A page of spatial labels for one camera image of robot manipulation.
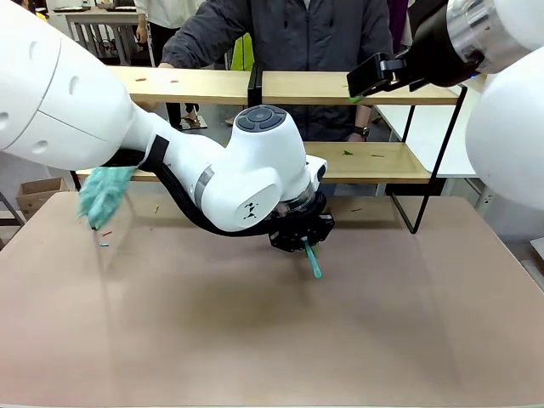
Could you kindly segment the person in grey jacket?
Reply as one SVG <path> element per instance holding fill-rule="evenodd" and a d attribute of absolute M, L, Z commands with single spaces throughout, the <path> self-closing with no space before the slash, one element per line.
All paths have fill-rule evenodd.
<path fill-rule="evenodd" d="M 387 0 L 205 0 L 182 27 L 210 37 L 213 63 L 249 33 L 263 71 L 349 72 L 393 52 L 388 24 Z"/>

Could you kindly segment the person's right forearm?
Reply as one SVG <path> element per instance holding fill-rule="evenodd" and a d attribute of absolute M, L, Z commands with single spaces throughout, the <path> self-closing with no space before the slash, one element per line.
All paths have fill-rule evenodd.
<path fill-rule="evenodd" d="M 161 62 L 182 69 L 208 66 L 215 58 L 209 40 L 210 37 L 203 30 L 182 27 L 167 40 Z"/>

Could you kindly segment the wooden two-tier shelf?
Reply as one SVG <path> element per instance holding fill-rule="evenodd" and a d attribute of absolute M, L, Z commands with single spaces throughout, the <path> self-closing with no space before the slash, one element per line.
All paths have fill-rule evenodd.
<path fill-rule="evenodd" d="M 249 80 L 248 87 L 247 87 L 247 103 L 250 106 L 264 105 L 265 104 L 263 102 L 263 98 L 262 98 L 262 80 L 263 80 L 263 73 L 264 72 L 265 71 L 262 71 L 258 67 L 253 67 L 252 68 L 252 72 L 251 72 L 251 75 L 250 75 L 250 80 Z M 452 118 L 450 119 L 450 125 L 449 125 L 448 130 L 446 131 L 442 147 L 440 149 L 437 161 L 435 162 L 434 170 L 430 172 L 430 179 L 426 184 L 416 184 L 416 185 L 419 185 L 419 186 L 422 187 L 422 193 L 420 193 L 420 195 L 419 195 L 422 198 L 422 204 L 421 204 L 421 206 L 420 206 L 420 208 L 418 210 L 416 218 L 415 219 L 410 219 L 409 216 L 408 216 L 408 213 L 403 208 L 402 203 L 399 200 L 399 197 L 394 192 L 389 192 L 388 193 L 388 196 L 391 198 L 393 204 L 396 206 L 397 210 L 399 211 L 400 216 L 404 220 L 406 227 L 408 228 L 408 230 L 412 234 L 415 234 L 418 231 L 418 229 L 419 229 L 419 227 L 421 225 L 421 222 L 422 222 L 423 215 L 425 213 L 427 204 L 429 202 L 430 197 L 433 194 L 434 186 L 436 185 L 436 183 L 437 183 L 437 181 L 439 179 L 437 177 L 437 173 L 438 173 L 438 170 L 439 170 L 441 160 L 442 160 L 443 155 L 445 153 L 445 149 L 446 149 L 447 144 L 449 142 L 451 132 L 452 132 L 452 129 L 453 129 L 454 125 L 455 125 L 456 119 L 457 119 L 457 117 L 458 117 L 458 115 L 460 113 L 460 109 L 462 108 L 462 103 L 464 102 L 465 97 L 466 97 L 467 92 L 468 92 L 467 87 L 465 85 L 463 85 L 463 84 L 457 85 L 457 86 L 455 86 L 454 89 L 449 89 L 449 90 L 457 95 L 457 102 L 453 105 L 455 107 L 454 113 L 453 113 Z M 410 108 L 409 115 L 412 116 L 413 113 L 414 113 L 415 108 L 418 105 L 404 105 L 404 106 L 408 106 Z M 399 139 L 398 141 L 389 141 L 389 142 L 390 143 L 403 143 L 403 144 L 407 145 L 407 143 L 406 143 L 407 134 L 408 134 L 408 132 L 404 131 L 403 137 L 401 139 Z M 377 185 L 388 186 L 390 184 L 391 183 L 389 183 L 389 184 L 382 183 L 382 184 L 377 184 Z"/>

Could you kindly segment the brown cardboard box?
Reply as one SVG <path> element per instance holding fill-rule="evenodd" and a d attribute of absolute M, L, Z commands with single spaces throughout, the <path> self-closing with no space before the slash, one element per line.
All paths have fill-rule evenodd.
<path fill-rule="evenodd" d="M 25 220 L 28 221 L 51 196 L 67 190 L 67 185 L 62 178 L 26 182 L 20 185 L 16 201 Z"/>

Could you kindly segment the white table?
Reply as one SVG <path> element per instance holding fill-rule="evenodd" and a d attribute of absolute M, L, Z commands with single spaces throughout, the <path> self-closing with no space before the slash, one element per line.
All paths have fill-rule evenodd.
<path fill-rule="evenodd" d="M 494 195 L 476 179 L 469 163 L 465 145 L 465 130 L 475 102 L 466 99 L 452 129 L 437 177 L 445 179 L 445 194 L 448 196 L 456 184 L 468 185 L 476 195 L 474 207 L 485 214 L 493 202 Z M 379 105 L 378 112 L 391 128 L 394 137 L 401 139 L 407 131 L 406 143 L 417 160 L 429 172 L 434 170 L 440 149 L 449 128 L 455 107 L 453 105 L 419 105 L 412 116 L 410 108 L 403 105 Z"/>

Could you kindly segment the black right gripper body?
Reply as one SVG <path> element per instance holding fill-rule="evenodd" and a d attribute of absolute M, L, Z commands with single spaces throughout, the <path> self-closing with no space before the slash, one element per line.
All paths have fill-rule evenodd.
<path fill-rule="evenodd" d="M 484 56 L 471 51 L 463 60 L 454 49 L 447 30 L 448 0 L 416 0 L 408 11 L 412 44 L 397 58 L 404 67 L 396 79 L 403 85 L 433 84 L 449 88 L 476 73 Z"/>

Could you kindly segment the person in purple clothes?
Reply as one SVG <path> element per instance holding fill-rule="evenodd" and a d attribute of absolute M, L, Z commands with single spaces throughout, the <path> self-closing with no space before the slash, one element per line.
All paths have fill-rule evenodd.
<path fill-rule="evenodd" d="M 405 33 L 407 11 L 410 0 L 387 0 L 389 11 L 389 31 L 393 41 L 393 51 L 400 51 L 402 39 Z"/>

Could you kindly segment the person in white shirt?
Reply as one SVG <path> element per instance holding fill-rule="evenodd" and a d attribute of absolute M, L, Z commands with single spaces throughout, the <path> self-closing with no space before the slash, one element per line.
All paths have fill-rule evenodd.
<path fill-rule="evenodd" d="M 156 66 L 162 62 L 162 51 L 166 42 L 183 24 L 192 17 L 204 0 L 133 0 L 139 22 L 136 38 L 142 44 L 151 40 L 151 51 Z M 182 116 L 181 105 L 166 103 L 170 124 L 182 128 L 186 123 L 190 127 L 201 127 L 198 117 L 198 104 L 185 104 Z"/>

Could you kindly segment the teal microfiber duster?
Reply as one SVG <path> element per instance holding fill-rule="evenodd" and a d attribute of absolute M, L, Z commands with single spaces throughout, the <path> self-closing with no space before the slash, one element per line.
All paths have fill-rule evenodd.
<path fill-rule="evenodd" d="M 77 216 L 92 230 L 100 230 L 122 204 L 136 167 L 96 167 L 79 191 Z"/>

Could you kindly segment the grey background desk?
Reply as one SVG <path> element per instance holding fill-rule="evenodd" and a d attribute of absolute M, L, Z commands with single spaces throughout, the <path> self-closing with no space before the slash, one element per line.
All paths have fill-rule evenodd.
<path fill-rule="evenodd" d="M 63 16 L 69 36 L 101 60 L 119 59 L 120 65 L 132 64 L 139 51 L 133 28 L 139 17 L 134 11 L 109 11 L 97 6 L 54 8 L 50 17 Z"/>

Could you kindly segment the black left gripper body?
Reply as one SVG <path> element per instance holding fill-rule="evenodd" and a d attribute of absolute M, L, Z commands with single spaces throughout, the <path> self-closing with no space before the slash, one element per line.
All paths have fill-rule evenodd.
<path fill-rule="evenodd" d="M 275 212 L 270 221 L 269 241 L 272 247 L 285 252 L 303 251 L 324 241 L 331 233 L 335 220 L 326 212 L 326 196 L 316 193 L 314 199 L 301 209 L 279 215 Z"/>

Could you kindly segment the yellow-green chair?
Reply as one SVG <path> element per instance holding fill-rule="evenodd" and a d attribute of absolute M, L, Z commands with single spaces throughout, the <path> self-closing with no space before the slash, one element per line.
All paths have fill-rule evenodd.
<path fill-rule="evenodd" d="M 230 69 L 251 71 L 253 63 L 252 38 L 249 33 L 246 33 L 235 42 Z"/>

